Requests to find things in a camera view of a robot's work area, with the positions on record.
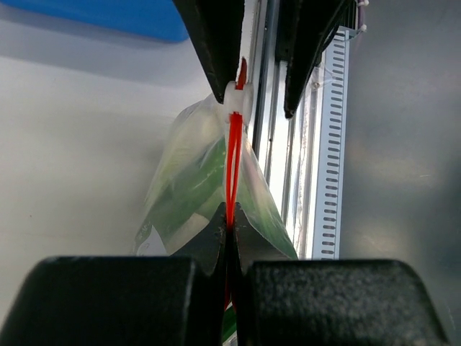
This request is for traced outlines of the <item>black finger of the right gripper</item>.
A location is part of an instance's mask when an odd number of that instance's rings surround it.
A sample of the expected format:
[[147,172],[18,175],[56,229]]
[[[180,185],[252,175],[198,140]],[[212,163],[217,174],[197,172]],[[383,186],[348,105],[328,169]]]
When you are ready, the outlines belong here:
[[239,67],[244,0],[174,0],[213,95],[224,101]]
[[346,12],[342,0],[281,1],[275,57],[287,63],[284,112],[292,118],[322,52]]

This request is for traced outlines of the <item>clear zip bag orange zipper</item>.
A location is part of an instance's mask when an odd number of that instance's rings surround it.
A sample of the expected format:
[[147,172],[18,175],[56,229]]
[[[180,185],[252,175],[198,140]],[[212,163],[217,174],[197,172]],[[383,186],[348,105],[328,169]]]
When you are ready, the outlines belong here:
[[239,155],[238,172],[227,168],[231,116],[232,112],[210,95],[176,117],[146,196],[134,254],[153,256],[163,250],[170,255],[182,248],[225,202],[230,192],[227,181],[233,178],[233,196],[249,223],[278,250],[296,258],[245,134],[233,151]]

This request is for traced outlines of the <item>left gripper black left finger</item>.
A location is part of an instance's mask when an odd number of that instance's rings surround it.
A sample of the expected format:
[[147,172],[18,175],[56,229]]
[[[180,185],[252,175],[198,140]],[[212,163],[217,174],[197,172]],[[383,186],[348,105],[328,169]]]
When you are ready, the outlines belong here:
[[49,257],[25,278],[3,345],[221,345],[225,206],[165,257]]

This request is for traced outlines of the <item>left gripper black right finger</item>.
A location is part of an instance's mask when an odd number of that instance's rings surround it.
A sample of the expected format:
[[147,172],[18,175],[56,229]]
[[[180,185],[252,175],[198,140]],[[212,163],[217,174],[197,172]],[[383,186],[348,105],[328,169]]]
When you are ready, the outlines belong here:
[[448,345],[417,273],[392,259],[292,260],[234,216],[230,273],[240,345]]

